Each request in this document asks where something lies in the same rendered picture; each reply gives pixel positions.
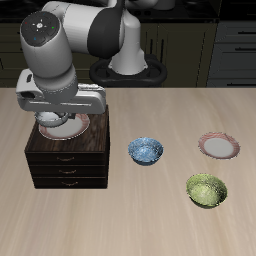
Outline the green bowl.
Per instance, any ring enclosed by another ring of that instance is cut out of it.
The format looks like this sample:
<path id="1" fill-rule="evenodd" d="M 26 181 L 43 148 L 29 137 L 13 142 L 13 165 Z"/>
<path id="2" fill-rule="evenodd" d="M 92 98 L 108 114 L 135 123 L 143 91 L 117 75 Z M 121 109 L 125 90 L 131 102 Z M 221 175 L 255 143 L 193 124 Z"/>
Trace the green bowl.
<path id="1" fill-rule="evenodd" d="M 206 173 L 191 176 L 186 182 L 186 192 L 196 205 L 204 208 L 217 207 L 228 196 L 225 183 Z"/>

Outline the blue bowl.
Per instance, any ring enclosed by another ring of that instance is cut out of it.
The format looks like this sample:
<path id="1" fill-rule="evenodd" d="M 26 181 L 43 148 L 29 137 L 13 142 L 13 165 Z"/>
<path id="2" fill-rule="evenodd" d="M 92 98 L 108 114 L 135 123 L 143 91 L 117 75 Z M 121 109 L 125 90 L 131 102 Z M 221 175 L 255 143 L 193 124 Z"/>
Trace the blue bowl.
<path id="1" fill-rule="evenodd" d="M 128 154 L 134 162 L 140 165 L 153 165 L 163 155 L 163 145 L 149 137 L 140 137 L 128 145 Z"/>

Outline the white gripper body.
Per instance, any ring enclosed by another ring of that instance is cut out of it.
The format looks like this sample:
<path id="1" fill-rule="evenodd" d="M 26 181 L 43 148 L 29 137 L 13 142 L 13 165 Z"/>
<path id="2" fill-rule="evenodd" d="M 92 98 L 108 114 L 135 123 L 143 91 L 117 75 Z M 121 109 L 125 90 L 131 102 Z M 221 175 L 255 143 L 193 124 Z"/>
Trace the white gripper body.
<path id="1" fill-rule="evenodd" d="M 103 114 L 106 109 L 105 89 L 94 84 L 79 84 L 76 95 L 59 104 L 48 102 L 35 85 L 29 85 L 27 89 L 18 86 L 16 95 L 19 106 L 25 111 Z"/>

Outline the white bowl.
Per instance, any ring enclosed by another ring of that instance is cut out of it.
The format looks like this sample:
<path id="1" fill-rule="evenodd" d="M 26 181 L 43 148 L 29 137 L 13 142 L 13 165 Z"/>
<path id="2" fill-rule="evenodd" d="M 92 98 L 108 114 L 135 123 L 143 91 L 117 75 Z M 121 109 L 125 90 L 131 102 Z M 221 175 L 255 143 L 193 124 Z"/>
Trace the white bowl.
<path id="1" fill-rule="evenodd" d="M 64 112 L 36 112 L 35 119 L 43 127 L 55 128 L 67 121 L 68 114 Z"/>

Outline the pink rimmed white plate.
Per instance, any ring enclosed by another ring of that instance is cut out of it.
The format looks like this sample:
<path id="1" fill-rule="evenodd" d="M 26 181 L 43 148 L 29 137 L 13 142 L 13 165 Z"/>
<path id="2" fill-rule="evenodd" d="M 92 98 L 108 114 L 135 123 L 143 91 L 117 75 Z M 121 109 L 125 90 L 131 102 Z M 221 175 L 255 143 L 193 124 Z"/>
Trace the pink rimmed white plate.
<path id="1" fill-rule="evenodd" d="M 66 123 L 55 128 L 38 126 L 42 136 L 51 140 L 69 140 L 83 134 L 90 125 L 90 119 L 86 114 L 76 114 L 74 119 L 68 119 Z"/>
<path id="2" fill-rule="evenodd" d="M 222 132 L 209 132 L 198 141 L 199 150 L 217 160 L 230 160 L 240 153 L 240 144 L 232 136 Z"/>

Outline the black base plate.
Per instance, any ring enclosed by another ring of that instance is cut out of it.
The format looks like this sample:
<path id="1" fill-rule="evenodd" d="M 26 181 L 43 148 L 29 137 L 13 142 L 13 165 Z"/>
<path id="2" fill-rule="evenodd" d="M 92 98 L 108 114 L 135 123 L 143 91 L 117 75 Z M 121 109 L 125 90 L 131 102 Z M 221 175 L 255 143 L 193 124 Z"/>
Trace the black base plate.
<path id="1" fill-rule="evenodd" d="M 89 76 L 104 88 L 157 88 L 167 78 L 166 67 L 153 54 L 146 54 L 146 69 L 135 75 L 121 75 L 109 68 L 110 59 L 100 59 L 90 67 Z"/>

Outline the dark kitchen cupboards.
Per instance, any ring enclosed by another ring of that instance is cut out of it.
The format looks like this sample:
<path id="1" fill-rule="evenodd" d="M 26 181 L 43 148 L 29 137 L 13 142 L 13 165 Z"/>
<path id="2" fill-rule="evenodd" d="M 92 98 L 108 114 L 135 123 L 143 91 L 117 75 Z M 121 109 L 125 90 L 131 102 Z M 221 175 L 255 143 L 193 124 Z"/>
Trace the dark kitchen cupboards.
<path id="1" fill-rule="evenodd" d="M 19 27 L 47 0 L 0 0 L 0 87 L 14 87 L 27 67 Z M 132 9 L 141 22 L 141 48 L 167 68 L 164 87 L 204 87 L 217 24 L 256 22 L 256 0 L 176 0 L 172 10 Z"/>

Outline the dark wooden cabinet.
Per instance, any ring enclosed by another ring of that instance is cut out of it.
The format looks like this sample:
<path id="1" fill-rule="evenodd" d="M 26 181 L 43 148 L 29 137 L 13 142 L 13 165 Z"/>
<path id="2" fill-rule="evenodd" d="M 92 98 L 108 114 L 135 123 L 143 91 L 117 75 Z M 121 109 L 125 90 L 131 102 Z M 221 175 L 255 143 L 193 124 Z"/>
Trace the dark wooden cabinet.
<path id="1" fill-rule="evenodd" d="M 24 152 L 36 189 L 107 188 L 109 108 L 88 117 L 89 127 L 70 140 L 47 139 L 34 124 Z"/>

